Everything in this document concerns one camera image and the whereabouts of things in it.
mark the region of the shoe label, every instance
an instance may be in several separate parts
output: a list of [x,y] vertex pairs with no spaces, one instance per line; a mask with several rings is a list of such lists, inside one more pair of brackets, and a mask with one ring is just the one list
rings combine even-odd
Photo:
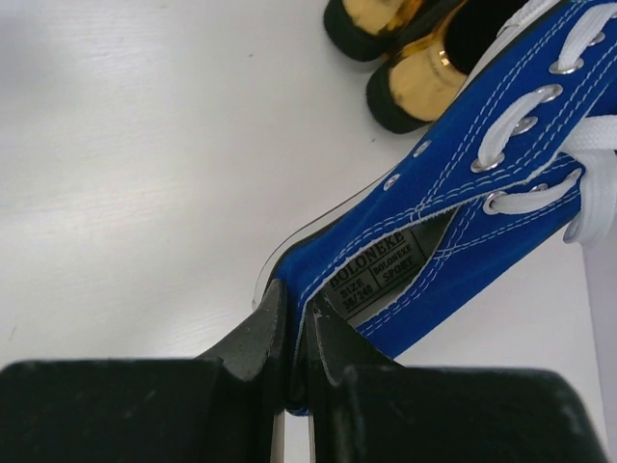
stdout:
[[411,229],[398,231],[358,254],[322,289],[345,319],[408,284],[426,257]]

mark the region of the shoe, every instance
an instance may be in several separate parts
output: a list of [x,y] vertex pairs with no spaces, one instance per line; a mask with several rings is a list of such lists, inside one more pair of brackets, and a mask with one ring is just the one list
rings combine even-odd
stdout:
[[525,0],[466,0],[425,36],[414,24],[398,51],[371,76],[366,101],[375,120],[394,133],[436,121],[450,105],[499,28]]
[[330,0],[324,27],[333,44],[349,58],[373,61],[413,23],[423,34],[462,0]]
[[593,245],[617,204],[617,2],[532,0],[465,89],[385,177],[266,263],[296,343],[288,407],[304,407],[307,302],[324,295],[394,358],[563,226]]

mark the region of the blue shoe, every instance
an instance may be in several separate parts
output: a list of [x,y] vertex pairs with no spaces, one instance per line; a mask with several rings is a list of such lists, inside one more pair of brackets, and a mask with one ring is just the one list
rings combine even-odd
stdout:
[[292,386],[318,293],[395,357],[565,225],[567,242],[602,239],[616,115],[617,2],[529,1],[405,160],[267,262],[256,299],[272,278],[288,286]]

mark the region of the blue canvas fabric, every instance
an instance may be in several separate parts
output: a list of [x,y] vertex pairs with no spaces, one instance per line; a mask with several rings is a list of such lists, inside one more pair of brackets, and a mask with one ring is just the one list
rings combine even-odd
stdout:
[[[530,26],[455,100],[429,130],[431,141],[419,157],[409,155],[393,171],[400,175],[387,191],[382,183],[335,226],[289,253],[276,277],[288,285],[301,332],[307,301],[359,251],[396,231],[456,209],[441,244],[416,280],[388,307],[358,327],[385,354],[394,357],[430,332],[510,266],[571,221],[579,211],[578,188],[558,202],[522,215],[487,215],[486,197],[495,191],[527,192],[554,186],[582,168],[559,148],[588,113],[617,109],[617,20],[606,39],[584,54],[585,66],[553,75],[549,66],[580,17],[608,0],[564,1]],[[538,123],[513,137],[505,161],[473,173],[484,135],[522,95],[560,84],[563,95],[531,115]]]

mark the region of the gold metal part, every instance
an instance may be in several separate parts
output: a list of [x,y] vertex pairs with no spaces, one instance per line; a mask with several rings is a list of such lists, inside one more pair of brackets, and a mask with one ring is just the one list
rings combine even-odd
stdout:
[[342,0],[354,24],[372,36],[405,27],[425,0]]
[[389,72],[392,98],[410,116],[435,121],[450,105],[467,76],[450,63],[444,46],[448,26],[467,3],[454,9],[428,36],[405,45]]

